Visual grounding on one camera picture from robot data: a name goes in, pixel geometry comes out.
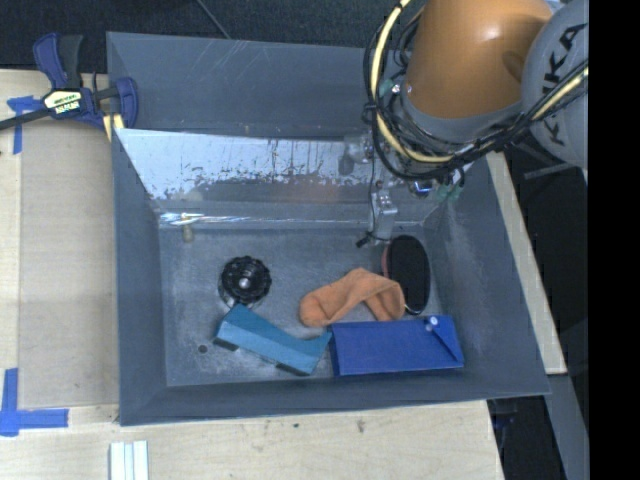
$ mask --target black object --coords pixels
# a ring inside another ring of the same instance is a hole
[[[405,310],[419,315],[429,301],[431,268],[427,252],[420,240],[400,235],[387,246],[382,256],[385,277],[400,283],[405,298]]]
[[[218,293],[229,307],[238,303],[251,307],[269,293],[270,287],[269,269],[251,256],[229,261],[218,281]]]

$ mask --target blue block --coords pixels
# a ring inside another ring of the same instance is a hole
[[[331,325],[331,332],[330,350],[336,377],[464,366],[450,316],[336,323]]]
[[[249,350],[297,375],[311,375],[330,339],[330,332],[311,340],[294,338],[236,304],[218,324],[213,341],[231,350]]]

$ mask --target gray bin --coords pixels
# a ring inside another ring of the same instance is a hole
[[[268,266],[272,288],[255,311],[301,338],[321,332],[298,320],[306,293],[352,268],[380,271],[381,246],[355,245],[368,223],[371,165],[338,173],[341,137],[363,130],[361,55],[109,35],[110,76],[136,80],[143,128],[119,130],[112,148],[121,424],[548,393],[485,160],[469,170],[455,202],[391,190],[394,234],[417,237],[430,257],[424,314],[452,315],[463,368],[334,378],[327,351],[311,377],[299,378],[211,343],[228,311],[218,276],[235,256]],[[376,165],[374,178],[381,174]],[[163,220],[181,212],[209,217],[192,225],[192,242]],[[358,306],[346,320],[372,319]]]

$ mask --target blue tape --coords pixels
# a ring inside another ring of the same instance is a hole
[[[4,372],[2,410],[0,410],[0,436],[15,437],[20,430],[30,428],[65,428],[69,409],[18,410],[18,369]]]
[[[32,112],[43,108],[42,102],[33,96],[22,96],[20,98],[10,98],[7,105],[16,113],[16,116],[22,115],[24,112]],[[17,155],[22,152],[22,125],[15,128],[13,134],[13,154]]]

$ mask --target yellow cable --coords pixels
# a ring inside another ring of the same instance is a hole
[[[562,98],[564,98],[569,92],[573,91],[576,87],[578,87],[583,80],[589,78],[589,66],[585,66],[581,73],[578,73],[571,80],[569,80],[554,96],[551,98],[545,105],[542,106],[540,110],[538,110],[535,115],[531,118],[532,121],[537,121],[547,110],[549,110],[553,105],[558,103]]]
[[[378,90],[378,81],[379,81],[378,80],[378,73],[380,71],[380,63],[382,62],[382,53],[384,51],[384,45],[387,42],[387,38],[389,37],[389,34],[391,33],[391,29],[393,28],[393,25],[395,24],[395,22],[397,21],[398,17],[402,13],[404,7],[406,7],[411,1],[412,0],[400,0],[400,7],[395,7],[393,9],[393,11],[391,11],[391,14],[387,18],[387,21],[385,22],[385,24],[384,24],[384,26],[382,28],[382,31],[380,32],[380,36],[379,36],[378,42],[376,44],[375,53],[373,55],[373,62],[372,62],[372,65],[371,65],[371,92],[374,95],[377,94],[377,90]],[[377,122],[378,122],[378,128],[380,129],[380,132],[382,133],[384,138],[400,154],[402,154],[404,156],[407,156],[407,157],[411,158],[412,160],[415,160],[416,162],[420,162],[420,163],[425,163],[425,162],[427,162],[427,163],[444,163],[444,162],[448,162],[449,160],[451,160],[453,158],[453,155],[448,155],[448,156],[428,156],[428,155],[423,155],[421,153],[416,153],[415,151],[410,151],[410,150],[404,148],[402,146],[402,144],[400,144],[400,142],[398,142],[398,139],[396,139],[393,136],[393,134],[391,133],[391,130],[389,130],[389,128],[387,127],[387,123],[384,122],[384,119],[382,119],[382,116],[380,116],[380,114],[377,113],[377,112],[376,112],[376,119],[377,119]]]

